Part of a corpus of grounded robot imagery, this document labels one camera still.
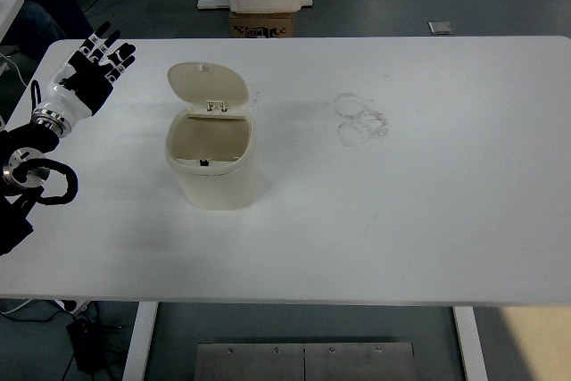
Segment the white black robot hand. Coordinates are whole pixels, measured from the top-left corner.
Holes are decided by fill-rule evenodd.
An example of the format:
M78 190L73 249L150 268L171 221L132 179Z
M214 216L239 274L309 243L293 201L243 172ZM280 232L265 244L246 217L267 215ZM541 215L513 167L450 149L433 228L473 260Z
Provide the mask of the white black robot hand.
M114 44L120 32L105 22L84 40L51 78L32 121L68 135L78 121L94 116L111 95L115 82L135 62L136 47Z

